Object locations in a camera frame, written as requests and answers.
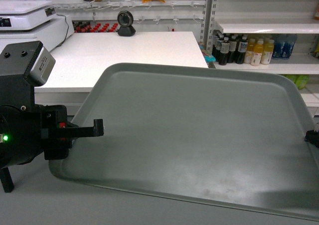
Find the pegboard hook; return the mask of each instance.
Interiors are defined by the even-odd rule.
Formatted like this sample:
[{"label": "pegboard hook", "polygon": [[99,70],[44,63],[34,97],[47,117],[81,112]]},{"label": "pegboard hook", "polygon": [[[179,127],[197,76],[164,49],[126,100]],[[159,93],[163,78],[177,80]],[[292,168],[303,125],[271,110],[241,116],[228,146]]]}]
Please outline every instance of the pegboard hook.
[{"label": "pegboard hook", "polygon": [[177,3],[175,3],[175,2],[171,2],[171,3],[170,3],[170,6],[171,6],[172,9],[174,9],[174,6],[175,6],[175,5],[177,5]]},{"label": "pegboard hook", "polygon": [[177,22],[179,21],[179,19],[177,19],[177,16],[175,15],[174,16],[174,19],[173,19],[174,21],[175,21],[175,24],[177,24]]},{"label": "pegboard hook", "polygon": [[193,8],[197,8],[198,5],[199,5],[199,3],[195,3],[193,1],[190,3],[190,6]]},{"label": "pegboard hook", "polygon": [[204,20],[204,18],[200,18],[200,17],[198,17],[197,15],[193,14],[193,20],[194,20],[197,24],[200,24],[201,22],[198,21],[197,19]]},{"label": "pegboard hook", "polygon": [[152,7],[152,2],[150,1],[150,2],[148,2],[148,5],[149,5],[149,7],[147,7],[146,9],[149,9],[149,8],[151,8]]},{"label": "pegboard hook", "polygon": [[160,17],[158,16],[156,19],[153,19],[153,21],[156,21],[156,24],[159,24],[159,22],[160,22]]},{"label": "pegboard hook", "polygon": [[141,19],[138,20],[138,24],[141,24],[145,20],[145,17],[142,16]]}]

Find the water bottle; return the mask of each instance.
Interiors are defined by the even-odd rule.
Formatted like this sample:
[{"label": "water bottle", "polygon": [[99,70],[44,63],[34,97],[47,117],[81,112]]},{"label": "water bottle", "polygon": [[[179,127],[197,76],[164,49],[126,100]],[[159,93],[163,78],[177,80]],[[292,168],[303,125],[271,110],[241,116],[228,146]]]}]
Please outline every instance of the water bottle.
[{"label": "water bottle", "polygon": [[291,54],[293,52],[293,48],[294,48],[294,45],[296,43],[296,40],[297,40],[296,34],[289,34],[287,36],[287,39],[285,41],[283,51],[281,54],[282,59],[289,59],[289,57],[291,56]]},{"label": "water bottle", "polygon": [[281,58],[286,41],[286,36],[286,34],[281,34],[275,37],[273,59]]}]

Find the green package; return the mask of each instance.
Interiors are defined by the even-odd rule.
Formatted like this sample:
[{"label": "green package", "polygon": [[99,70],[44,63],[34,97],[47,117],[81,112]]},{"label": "green package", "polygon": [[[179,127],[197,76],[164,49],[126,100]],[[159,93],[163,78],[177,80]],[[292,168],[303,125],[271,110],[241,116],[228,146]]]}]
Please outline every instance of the green package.
[{"label": "green package", "polygon": [[298,75],[295,85],[297,86],[298,89],[304,89],[307,82],[309,80],[309,75],[308,74],[301,74]]},{"label": "green package", "polygon": [[284,75],[286,78],[290,79],[293,83],[297,80],[297,75],[296,74],[286,74]]}]

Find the gray tray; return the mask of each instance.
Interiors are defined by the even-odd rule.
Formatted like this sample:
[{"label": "gray tray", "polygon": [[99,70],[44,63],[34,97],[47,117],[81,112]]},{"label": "gray tray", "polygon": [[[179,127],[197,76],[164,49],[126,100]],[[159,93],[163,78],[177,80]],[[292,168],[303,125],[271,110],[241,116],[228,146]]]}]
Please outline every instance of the gray tray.
[{"label": "gray tray", "polygon": [[73,119],[79,138],[53,175],[77,183],[319,221],[314,122],[274,74],[116,64]]}]

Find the white table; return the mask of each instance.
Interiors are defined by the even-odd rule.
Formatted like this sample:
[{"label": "white table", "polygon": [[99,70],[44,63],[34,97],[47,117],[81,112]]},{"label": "white table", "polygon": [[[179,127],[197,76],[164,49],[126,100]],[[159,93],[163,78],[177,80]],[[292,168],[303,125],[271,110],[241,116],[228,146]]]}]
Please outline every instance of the white table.
[{"label": "white table", "polygon": [[35,88],[38,104],[64,104],[74,115],[103,71],[116,63],[208,68],[192,32],[78,33],[55,48],[56,60],[45,85]]},{"label": "white table", "polygon": [[61,181],[40,155],[10,167],[0,189],[2,225],[318,225],[318,222],[131,194]]}]

